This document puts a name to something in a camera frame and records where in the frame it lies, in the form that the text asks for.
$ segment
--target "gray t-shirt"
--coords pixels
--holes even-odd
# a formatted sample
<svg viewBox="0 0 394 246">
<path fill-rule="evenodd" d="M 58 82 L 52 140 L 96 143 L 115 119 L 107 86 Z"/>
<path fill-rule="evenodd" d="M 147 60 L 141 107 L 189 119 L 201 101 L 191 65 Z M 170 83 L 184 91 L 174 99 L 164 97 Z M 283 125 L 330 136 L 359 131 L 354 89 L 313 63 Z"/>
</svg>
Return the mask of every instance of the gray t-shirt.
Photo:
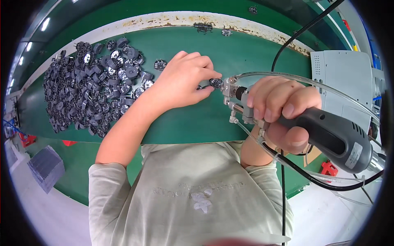
<svg viewBox="0 0 394 246">
<path fill-rule="evenodd" d="M 232 146 L 144 145 L 143 167 L 132 186 L 122 165 L 92 165 L 92 244 L 187 246 L 191 244 L 184 237 L 203 233 L 282 235 L 276 165 L 244 169 Z M 288 237 L 292 225 L 293 213 L 286 202 Z"/>
</svg>

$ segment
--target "ceiling light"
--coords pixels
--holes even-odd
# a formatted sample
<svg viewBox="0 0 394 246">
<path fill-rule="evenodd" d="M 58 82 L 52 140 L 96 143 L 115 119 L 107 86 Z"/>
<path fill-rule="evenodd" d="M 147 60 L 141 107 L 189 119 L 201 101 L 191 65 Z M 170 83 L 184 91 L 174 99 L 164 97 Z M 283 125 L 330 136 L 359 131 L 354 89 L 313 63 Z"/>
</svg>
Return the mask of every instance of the ceiling light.
<svg viewBox="0 0 394 246">
<path fill-rule="evenodd" d="M 45 29 L 48 27 L 50 18 L 48 17 L 44 22 L 43 26 L 41 27 L 41 31 L 45 31 Z"/>
<path fill-rule="evenodd" d="M 26 47 L 26 51 L 29 51 L 32 48 L 32 42 L 29 42 Z"/>
</svg>

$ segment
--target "blue wire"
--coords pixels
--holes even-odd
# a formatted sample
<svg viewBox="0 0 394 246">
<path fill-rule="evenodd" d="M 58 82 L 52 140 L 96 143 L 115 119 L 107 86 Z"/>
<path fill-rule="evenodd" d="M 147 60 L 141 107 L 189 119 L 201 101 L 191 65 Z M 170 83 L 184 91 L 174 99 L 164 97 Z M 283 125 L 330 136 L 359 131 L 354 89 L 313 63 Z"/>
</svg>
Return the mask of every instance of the blue wire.
<svg viewBox="0 0 394 246">
<path fill-rule="evenodd" d="M 8 121 L 6 121 L 6 120 L 4 120 L 4 119 L 3 119 L 3 121 L 6 122 L 6 123 L 8 123 L 8 124 L 14 129 L 14 131 L 16 130 L 17 132 L 20 132 L 20 133 L 22 133 L 23 135 L 25 135 L 25 136 L 27 137 L 27 134 L 24 134 L 23 132 L 21 132 L 21 131 L 20 131 L 18 128 L 16 128 L 13 124 L 9 123 Z M 22 139 L 20 136 L 19 136 L 19 138 L 20 138 L 23 142 L 26 142 L 26 141 L 27 141 L 27 139 Z"/>
</svg>

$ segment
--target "pile of components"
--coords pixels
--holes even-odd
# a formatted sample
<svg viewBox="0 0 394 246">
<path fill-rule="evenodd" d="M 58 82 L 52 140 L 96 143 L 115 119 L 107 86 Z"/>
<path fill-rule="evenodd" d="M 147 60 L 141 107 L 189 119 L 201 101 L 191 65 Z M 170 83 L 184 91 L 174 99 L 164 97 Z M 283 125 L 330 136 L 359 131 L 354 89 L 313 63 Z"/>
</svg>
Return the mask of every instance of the pile of components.
<svg viewBox="0 0 394 246">
<path fill-rule="evenodd" d="M 75 54 L 66 56 L 63 50 L 52 59 L 43 87 L 55 133 L 66 130 L 73 122 L 75 129 L 88 129 L 91 135 L 104 138 L 110 122 L 124 115 L 153 85 L 153 75 L 141 70 L 142 53 L 128 43 L 124 37 L 94 47 L 79 42 Z M 104 48 L 111 54 L 99 57 Z M 160 59 L 154 68 L 162 71 L 166 65 Z M 135 86 L 137 78 L 142 86 Z"/>
</svg>

